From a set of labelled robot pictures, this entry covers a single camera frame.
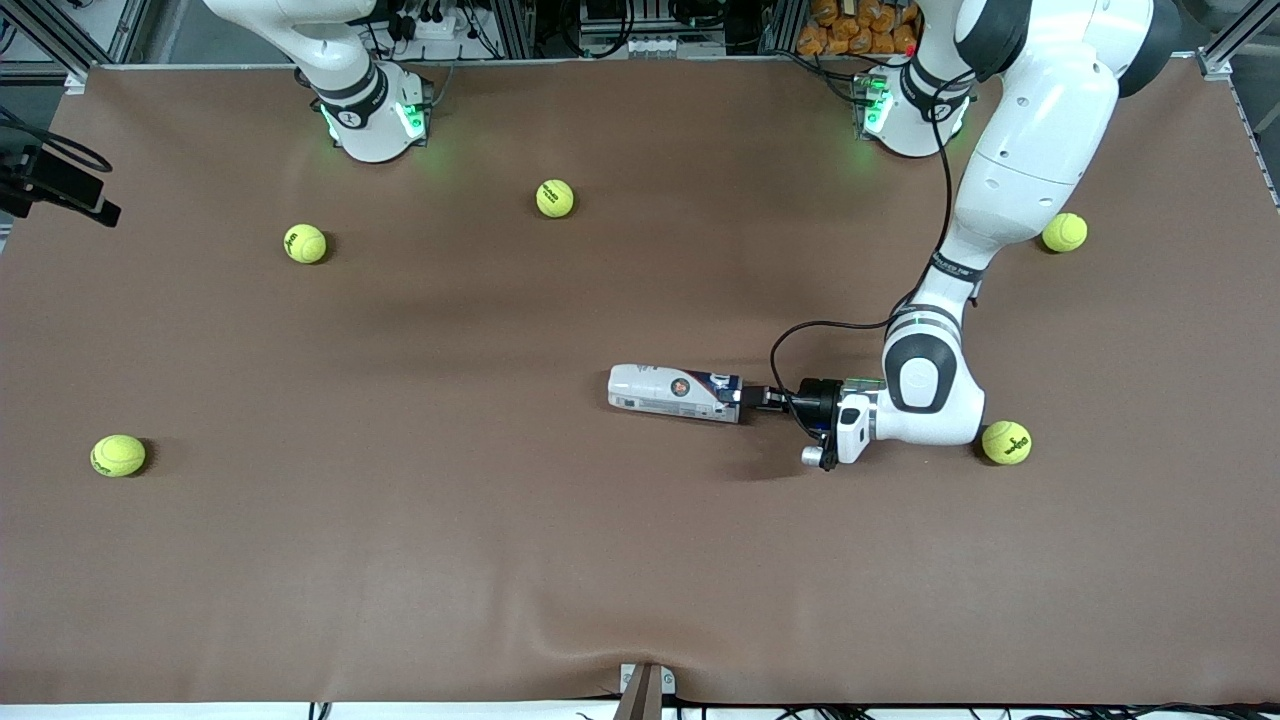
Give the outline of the white blue tennis ball can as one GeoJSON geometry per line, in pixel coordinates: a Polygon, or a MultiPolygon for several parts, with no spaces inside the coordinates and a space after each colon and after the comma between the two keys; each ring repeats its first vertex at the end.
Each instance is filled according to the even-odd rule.
{"type": "Polygon", "coordinates": [[[739,375],[690,372],[669,366],[612,366],[609,405],[635,413],[736,424],[744,382],[739,375]]]}

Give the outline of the brown table mat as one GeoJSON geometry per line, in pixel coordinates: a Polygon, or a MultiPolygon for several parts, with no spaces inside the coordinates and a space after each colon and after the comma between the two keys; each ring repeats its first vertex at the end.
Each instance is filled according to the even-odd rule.
{"type": "Polygon", "coordinates": [[[1280,702],[1280,213],[1190,60],[1119,105],[1085,245],[1004,250],[966,315],[1012,468],[826,473],[788,416],[607,404],[618,363],[765,382],[925,265],[940,164],[787,61],[465,67],[379,167],[288,70],[96,70],[54,124],[123,213],[0,252],[0,705],[561,700],[636,661],[709,703],[1280,702]],[[91,466],[115,434],[134,475],[91,466]]]}

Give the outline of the long white power strip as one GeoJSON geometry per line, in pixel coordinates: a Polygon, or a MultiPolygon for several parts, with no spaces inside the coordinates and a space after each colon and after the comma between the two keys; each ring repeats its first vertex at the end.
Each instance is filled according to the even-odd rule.
{"type": "Polygon", "coordinates": [[[613,53],[617,37],[582,36],[577,45],[586,56],[612,59],[690,59],[724,56],[730,47],[703,35],[636,35],[613,53]]]}

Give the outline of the bag of orange items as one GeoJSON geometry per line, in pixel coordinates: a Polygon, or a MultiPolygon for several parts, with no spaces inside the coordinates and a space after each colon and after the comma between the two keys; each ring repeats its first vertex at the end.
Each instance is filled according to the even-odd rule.
{"type": "Polygon", "coordinates": [[[923,19],[915,0],[810,0],[795,53],[906,55],[915,53],[923,19]]]}

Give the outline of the black equipment box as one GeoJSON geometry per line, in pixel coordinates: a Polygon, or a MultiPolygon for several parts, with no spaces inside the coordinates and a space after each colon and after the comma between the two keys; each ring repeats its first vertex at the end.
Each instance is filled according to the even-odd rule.
{"type": "Polygon", "coordinates": [[[668,26],[673,17],[669,0],[581,0],[579,26],[588,32],[621,29],[622,23],[648,31],[668,26]]]}

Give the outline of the aluminium frame strut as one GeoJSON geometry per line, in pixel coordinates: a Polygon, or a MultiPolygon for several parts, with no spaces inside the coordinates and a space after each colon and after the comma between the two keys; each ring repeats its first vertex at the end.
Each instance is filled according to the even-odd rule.
{"type": "Polygon", "coordinates": [[[65,70],[120,64],[142,35],[154,0],[0,0],[15,31],[4,58],[51,61],[65,70]]]}
{"type": "Polygon", "coordinates": [[[1240,12],[1226,22],[1210,42],[1197,50],[1196,58],[1203,54],[1213,59],[1231,60],[1279,17],[1280,0],[1247,0],[1240,12]]]}

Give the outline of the grey metal mount bracket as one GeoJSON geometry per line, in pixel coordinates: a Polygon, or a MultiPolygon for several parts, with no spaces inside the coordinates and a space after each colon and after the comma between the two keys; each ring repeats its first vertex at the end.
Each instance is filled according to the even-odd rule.
{"type": "Polygon", "coordinates": [[[620,701],[612,720],[664,720],[666,701],[677,694],[675,671],[643,662],[620,667],[620,701]]]}

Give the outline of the aluminium frame post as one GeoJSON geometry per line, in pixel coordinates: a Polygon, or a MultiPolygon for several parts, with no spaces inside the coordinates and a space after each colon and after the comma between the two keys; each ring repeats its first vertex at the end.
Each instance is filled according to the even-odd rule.
{"type": "Polygon", "coordinates": [[[759,54],[794,53],[809,19],[808,0],[760,0],[759,54]]]}
{"type": "Polygon", "coordinates": [[[534,59],[538,0],[490,0],[507,60],[534,59]]]}

